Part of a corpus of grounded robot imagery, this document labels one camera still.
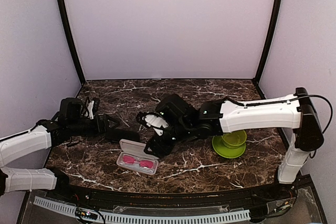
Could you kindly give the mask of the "black glasses case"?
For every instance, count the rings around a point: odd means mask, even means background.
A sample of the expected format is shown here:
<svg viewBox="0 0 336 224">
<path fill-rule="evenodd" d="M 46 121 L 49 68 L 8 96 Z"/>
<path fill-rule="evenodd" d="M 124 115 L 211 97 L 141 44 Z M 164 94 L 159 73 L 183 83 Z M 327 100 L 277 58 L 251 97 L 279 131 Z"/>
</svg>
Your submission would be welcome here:
<svg viewBox="0 0 336 224">
<path fill-rule="evenodd" d="M 140 135 L 138 132 L 124 130 L 124 129 L 112 129 L 105 133 L 105 139 L 111 143 L 119 143 L 121 140 L 129 140 L 134 142 L 140 142 Z"/>
</svg>

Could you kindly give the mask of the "pink glasses case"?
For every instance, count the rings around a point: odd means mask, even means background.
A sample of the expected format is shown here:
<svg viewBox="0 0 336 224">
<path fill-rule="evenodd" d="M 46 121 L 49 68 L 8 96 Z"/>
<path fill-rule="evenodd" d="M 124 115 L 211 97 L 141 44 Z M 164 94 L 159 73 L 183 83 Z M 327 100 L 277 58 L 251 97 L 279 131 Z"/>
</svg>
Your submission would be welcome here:
<svg viewBox="0 0 336 224">
<path fill-rule="evenodd" d="M 121 153 L 116 161 L 116 164 L 124 169 L 132 170 L 134 172 L 138 172 L 146 175 L 155 175 L 159 161 L 158 158 L 144 152 L 145 144 L 140 142 L 134 142 L 129 140 L 121 140 L 119 142 Z M 122 157 L 124 155 L 133 156 L 136 159 L 147 159 L 154 162 L 154 167 L 151 169 L 141 168 L 138 164 L 135 165 L 127 165 L 122 162 Z"/>
</svg>

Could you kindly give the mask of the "pink translucent sunglasses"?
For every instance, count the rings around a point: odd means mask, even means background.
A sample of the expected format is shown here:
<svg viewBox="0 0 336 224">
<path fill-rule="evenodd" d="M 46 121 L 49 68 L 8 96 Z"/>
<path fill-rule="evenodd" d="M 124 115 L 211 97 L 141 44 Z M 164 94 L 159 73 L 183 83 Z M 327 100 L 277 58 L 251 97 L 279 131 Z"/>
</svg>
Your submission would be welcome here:
<svg viewBox="0 0 336 224">
<path fill-rule="evenodd" d="M 124 155 L 122 157 L 122 162 L 127 165 L 138 164 L 141 168 L 151 169 L 154 167 L 154 162 L 147 159 L 136 159 L 133 156 Z"/>
</svg>

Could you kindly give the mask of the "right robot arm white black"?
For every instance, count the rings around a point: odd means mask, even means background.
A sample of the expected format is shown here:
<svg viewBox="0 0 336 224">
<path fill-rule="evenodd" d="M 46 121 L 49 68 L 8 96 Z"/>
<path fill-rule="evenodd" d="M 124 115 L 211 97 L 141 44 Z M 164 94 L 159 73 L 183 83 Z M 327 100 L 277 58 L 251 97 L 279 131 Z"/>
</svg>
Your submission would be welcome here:
<svg viewBox="0 0 336 224">
<path fill-rule="evenodd" d="M 138 122 L 156 134 L 146 143 L 145 153 L 163 158 L 181 141 L 206 139 L 247 129 L 292 129 L 290 145 L 278 168 L 277 181 L 268 188 L 273 200 L 288 191 L 311 152 L 324 143 L 324 130 L 311 102 L 314 96 L 303 87 L 284 97 L 235 101 L 229 97 L 208 101 L 199 109 L 179 95 L 164 98 L 154 112 L 139 113 Z"/>
</svg>

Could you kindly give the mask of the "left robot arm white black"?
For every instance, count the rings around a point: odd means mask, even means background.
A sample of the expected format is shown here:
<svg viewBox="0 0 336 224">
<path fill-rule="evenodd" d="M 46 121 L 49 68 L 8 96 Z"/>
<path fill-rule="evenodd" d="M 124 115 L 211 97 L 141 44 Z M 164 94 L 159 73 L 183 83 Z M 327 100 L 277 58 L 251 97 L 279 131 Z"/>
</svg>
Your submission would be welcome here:
<svg viewBox="0 0 336 224">
<path fill-rule="evenodd" d="M 99 114 L 99 99 L 65 98 L 51 120 L 39 120 L 31 129 L 1 139 L 1 194 L 13 191 L 53 190 L 63 201 L 74 197 L 69 178 L 57 168 L 10 168 L 8 164 L 28 154 L 59 146 L 74 136 L 110 133 L 120 122 Z"/>
</svg>

